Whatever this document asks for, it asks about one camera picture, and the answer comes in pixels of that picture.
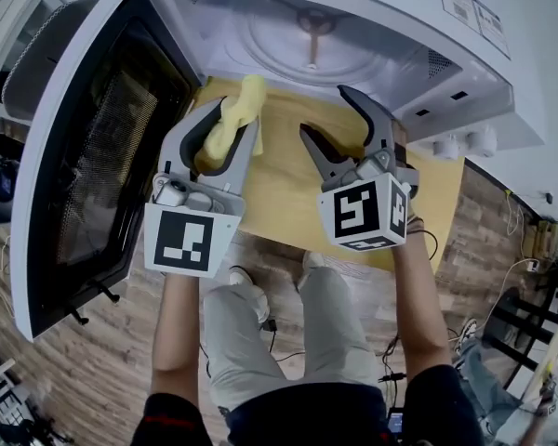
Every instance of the black sleeve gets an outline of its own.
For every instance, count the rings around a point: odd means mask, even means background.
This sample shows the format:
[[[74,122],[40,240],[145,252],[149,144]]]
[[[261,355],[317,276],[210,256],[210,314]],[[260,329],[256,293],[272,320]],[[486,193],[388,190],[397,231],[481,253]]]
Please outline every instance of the black sleeve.
[[[198,409],[184,398],[167,393],[151,395],[132,446],[153,444],[212,446]]]
[[[457,371],[438,365],[416,376],[407,387],[403,410],[404,444],[483,446],[484,435]]]

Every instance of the yellow towel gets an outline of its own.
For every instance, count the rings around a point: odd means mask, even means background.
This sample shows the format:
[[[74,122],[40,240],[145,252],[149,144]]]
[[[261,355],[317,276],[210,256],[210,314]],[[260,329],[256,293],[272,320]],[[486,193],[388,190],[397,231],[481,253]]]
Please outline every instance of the yellow towel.
[[[221,119],[206,137],[203,148],[194,159],[201,171],[220,168],[225,161],[235,134],[240,127],[250,124],[260,117],[262,104],[267,92],[262,76],[249,74],[242,80],[242,90],[238,98],[228,96],[221,102]],[[262,154],[262,125],[259,126],[253,155]]]

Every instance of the warning label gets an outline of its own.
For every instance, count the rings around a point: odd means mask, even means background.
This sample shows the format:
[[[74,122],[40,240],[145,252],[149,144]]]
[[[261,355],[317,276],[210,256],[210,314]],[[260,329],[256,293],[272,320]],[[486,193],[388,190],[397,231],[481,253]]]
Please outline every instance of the warning label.
[[[443,9],[456,19],[462,21],[475,32],[481,34],[511,59],[506,37],[502,30],[502,22],[498,15],[479,0],[442,0]]]

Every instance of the black shirt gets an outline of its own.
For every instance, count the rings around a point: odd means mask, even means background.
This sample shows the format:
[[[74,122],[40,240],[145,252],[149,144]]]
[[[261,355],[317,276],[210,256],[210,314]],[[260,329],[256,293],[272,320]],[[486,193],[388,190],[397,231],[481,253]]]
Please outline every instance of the black shirt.
[[[289,444],[395,444],[380,390],[325,383],[282,388],[247,401],[226,416],[235,446]],[[455,369],[432,367],[407,387],[404,444],[482,446],[475,412]],[[147,399],[132,441],[142,445],[210,445],[203,418],[190,402],[168,394]]]

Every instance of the beige pants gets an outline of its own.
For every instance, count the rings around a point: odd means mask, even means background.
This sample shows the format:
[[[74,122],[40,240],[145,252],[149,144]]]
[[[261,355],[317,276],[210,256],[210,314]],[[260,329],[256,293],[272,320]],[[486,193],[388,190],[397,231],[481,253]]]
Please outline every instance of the beige pants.
[[[247,302],[247,286],[223,286],[205,297],[211,397],[218,407],[231,411],[270,391],[304,383],[377,385],[378,362],[365,341],[345,281],[333,269],[317,268],[299,291],[306,369],[295,381],[286,379],[262,342],[257,316]]]

